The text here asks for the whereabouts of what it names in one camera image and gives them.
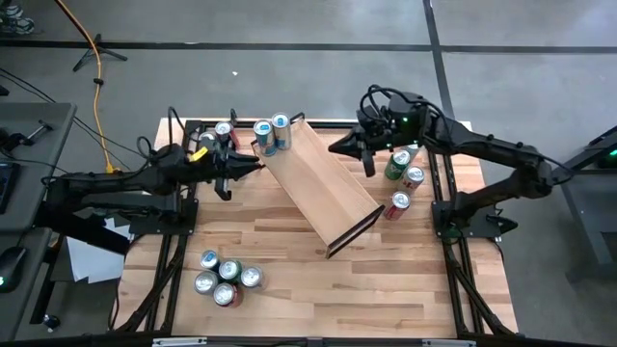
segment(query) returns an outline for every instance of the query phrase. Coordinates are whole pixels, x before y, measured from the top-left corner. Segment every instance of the cluster of cans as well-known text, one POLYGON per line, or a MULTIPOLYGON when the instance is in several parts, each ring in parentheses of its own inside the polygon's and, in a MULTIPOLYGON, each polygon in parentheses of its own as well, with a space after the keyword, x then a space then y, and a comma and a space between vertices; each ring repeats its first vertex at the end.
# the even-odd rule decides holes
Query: cluster of cans
POLYGON ((201 255, 205 270, 195 278, 195 290, 211 295, 220 307, 238 307, 244 299, 244 289, 258 291, 265 288, 265 277, 257 266, 242 268, 238 260, 222 260, 216 252, 201 255))
POLYGON ((277 113, 271 120, 258 120, 253 131, 259 150, 265 156, 276 154, 277 149, 291 148, 291 124, 284 113, 277 113))
POLYGON ((424 181, 424 171, 410 166, 419 152, 418 145, 409 145, 397 150, 388 161, 384 175, 391 180, 398 180, 397 191, 392 195, 389 206, 384 210, 384 217, 391 221, 398 220, 411 204, 410 195, 424 181))

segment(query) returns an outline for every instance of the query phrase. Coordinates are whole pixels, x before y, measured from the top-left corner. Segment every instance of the wooden tray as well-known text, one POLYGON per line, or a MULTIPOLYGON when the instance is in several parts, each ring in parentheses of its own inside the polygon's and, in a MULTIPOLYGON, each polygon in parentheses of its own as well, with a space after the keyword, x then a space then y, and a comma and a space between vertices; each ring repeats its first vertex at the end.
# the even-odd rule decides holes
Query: wooden tray
POLYGON ((292 119, 291 148, 264 156, 253 149, 291 197, 319 237, 330 258, 369 229, 384 210, 304 120, 292 119))

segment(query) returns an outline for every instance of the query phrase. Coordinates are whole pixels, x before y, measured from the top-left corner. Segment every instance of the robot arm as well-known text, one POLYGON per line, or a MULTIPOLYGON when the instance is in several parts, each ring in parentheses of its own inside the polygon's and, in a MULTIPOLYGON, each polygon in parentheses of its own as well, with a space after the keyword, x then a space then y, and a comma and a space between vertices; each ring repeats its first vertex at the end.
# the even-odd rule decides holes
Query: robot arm
POLYGON ((509 143, 493 135, 467 130, 456 120, 447 118, 430 101, 415 93, 401 93, 371 86, 362 97, 357 112, 359 124, 329 151, 361 159, 367 176, 375 174, 372 156, 377 150, 418 143, 436 154, 466 154, 514 168, 510 177, 473 193, 459 192, 446 211, 448 221, 466 227, 480 208, 511 198, 538 199, 547 196, 554 184, 565 181, 551 175, 546 156, 535 147, 509 143), (378 109, 370 97, 381 92, 389 98, 388 107, 378 109), (372 106, 363 106, 370 97, 372 106))
POLYGON ((48 183, 47 203, 75 211, 85 207, 88 196, 144 191, 167 196, 180 184, 215 181, 215 191, 223 200, 231 199, 228 179, 237 180, 262 168, 258 158, 236 153, 228 143, 204 138, 201 149, 187 153, 177 144, 160 148, 148 162, 132 173, 68 173, 48 183))

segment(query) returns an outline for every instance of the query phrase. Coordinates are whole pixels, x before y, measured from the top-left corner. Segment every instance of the blue and white can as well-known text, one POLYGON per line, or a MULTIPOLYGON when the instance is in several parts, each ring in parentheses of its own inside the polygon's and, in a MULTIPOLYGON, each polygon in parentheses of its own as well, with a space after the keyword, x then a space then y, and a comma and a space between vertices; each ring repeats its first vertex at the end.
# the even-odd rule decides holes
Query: blue and white can
POLYGON ((272 117, 272 125, 274 126, 274 136, 277 139, 277 148, 290 149, 291 126, 289 117, 284 113, 277 113, 272 117))
POLYGON ((253 126, 253 131, 261 153, 265 156, 274 155, 277 152, 277 144, 270 121, 258 120, 253 126))

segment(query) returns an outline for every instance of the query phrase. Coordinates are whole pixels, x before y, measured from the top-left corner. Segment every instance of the metal bracket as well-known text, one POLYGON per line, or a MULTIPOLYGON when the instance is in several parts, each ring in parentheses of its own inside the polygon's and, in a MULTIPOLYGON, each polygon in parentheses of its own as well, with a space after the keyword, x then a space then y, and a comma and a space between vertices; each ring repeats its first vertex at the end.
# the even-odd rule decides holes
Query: metal bracket
POLYGON ((496 215, 492 206, 479 209, 469 220, 469 227, 464 228, 457 228, 447 221, 450 206, 450 201, 433 201, 431 205, 433 226, 437 237, 448 239, 458 237, 496 238, 501 236, 499 224, 493 222, 490 218, 496 215))
POLYGON ((207 343, 207 337, 154 338, 152 340, 152 347, 203 346, 207 343))
POLYGON ((423 347, 475 347, 475 341, 446 340, 446 339, 425 339, 422 340, 423 347))

